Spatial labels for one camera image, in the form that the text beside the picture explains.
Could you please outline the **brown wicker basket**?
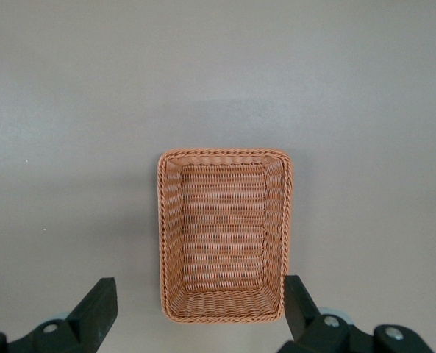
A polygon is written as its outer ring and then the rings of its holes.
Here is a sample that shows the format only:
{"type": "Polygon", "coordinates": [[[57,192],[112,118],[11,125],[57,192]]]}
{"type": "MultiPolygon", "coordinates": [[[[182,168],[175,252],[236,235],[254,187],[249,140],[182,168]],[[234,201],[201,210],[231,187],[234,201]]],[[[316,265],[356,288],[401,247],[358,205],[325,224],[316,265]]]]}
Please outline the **brown wicker basket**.
{"type": "Polygon", "coordinates": [[[186,324],[275,321],[288,271],[284,151],[172,149],[157,164],[161,305],[186,324]]]}

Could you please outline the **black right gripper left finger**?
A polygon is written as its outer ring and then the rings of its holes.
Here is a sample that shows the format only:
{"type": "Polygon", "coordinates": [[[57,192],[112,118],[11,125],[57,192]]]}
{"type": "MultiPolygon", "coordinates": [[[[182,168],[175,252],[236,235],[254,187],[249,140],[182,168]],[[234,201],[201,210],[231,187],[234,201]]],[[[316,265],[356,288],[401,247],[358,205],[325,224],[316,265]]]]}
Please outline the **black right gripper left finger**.
{"type": "Polygon", "coordinates": [[[9,342],[0,332],[0,353],[96,353],[118,316],[113,277],[100,279],[64,318],[52,318],[9,342]]]}

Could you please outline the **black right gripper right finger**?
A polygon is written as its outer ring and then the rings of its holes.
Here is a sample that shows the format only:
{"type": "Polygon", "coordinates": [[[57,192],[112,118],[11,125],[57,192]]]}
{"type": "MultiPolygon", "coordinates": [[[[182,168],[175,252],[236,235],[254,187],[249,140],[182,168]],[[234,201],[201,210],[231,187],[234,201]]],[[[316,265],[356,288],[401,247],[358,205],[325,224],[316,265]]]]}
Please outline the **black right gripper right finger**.
{"type": "Polygon", "coordinates": [[[301,278],[284,281],[285,318],[293,339],[279,353],[432,353],[415,331],[381,324],[370,335],[335,313],[322,313],[301,278]]]}

